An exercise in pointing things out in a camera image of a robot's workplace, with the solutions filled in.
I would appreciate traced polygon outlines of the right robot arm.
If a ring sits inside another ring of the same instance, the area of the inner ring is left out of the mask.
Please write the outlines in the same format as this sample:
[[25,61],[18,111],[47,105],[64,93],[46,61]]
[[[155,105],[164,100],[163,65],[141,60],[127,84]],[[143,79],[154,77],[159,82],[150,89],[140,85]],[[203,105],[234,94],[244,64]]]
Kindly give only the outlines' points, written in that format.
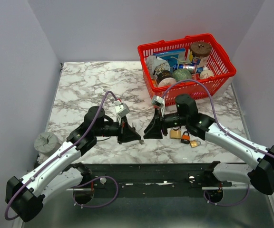
[[274,145],[267,148],[226,129],[214,118],[200,113],[196,101],[188,94],[176,97],[177,112],[172,114],[164,113],[165,100],[159,96],[153,97],[152,105],[154,117],[144,130],[144,139],[162,139],[169,128],[185,126],[191,135],[214,143],[245,162],[218,162],[203,175],[207,185],[236,181],[251,184],[265,195],[274,193]]

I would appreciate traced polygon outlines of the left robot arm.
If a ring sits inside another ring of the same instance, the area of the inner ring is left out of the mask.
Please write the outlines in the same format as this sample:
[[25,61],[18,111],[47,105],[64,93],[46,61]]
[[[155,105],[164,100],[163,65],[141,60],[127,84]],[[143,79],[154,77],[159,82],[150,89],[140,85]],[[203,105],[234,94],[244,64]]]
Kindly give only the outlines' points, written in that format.
[[6,183],[6,209],[12,209],[24,222],[31,221],[42,210],[48,193],[55,191],[48,187],[51,181],[95,146],[98,137],[116,137],[119,144],[140,140],[141,136],[128,124],[128,106],[116,104],[115,111],[117,120],[113,121],[102,107],[91,107],[82,124],[48,159],[21,178],[11,177]]

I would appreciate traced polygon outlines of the large brass padlock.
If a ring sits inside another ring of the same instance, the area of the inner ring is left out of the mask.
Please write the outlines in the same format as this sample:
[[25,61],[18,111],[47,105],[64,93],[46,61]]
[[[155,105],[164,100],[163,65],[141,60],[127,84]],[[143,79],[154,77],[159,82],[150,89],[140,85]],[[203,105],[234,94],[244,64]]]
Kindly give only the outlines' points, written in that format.
[[180,128],[178,128],[178,129],[171,129],[170,130],[170,138],[171,139],[176,139],[176,140],[179,140],[179,139],[181,139],[181,136],[182,136],[182,134],[181,134],[181,130],[180,130]]

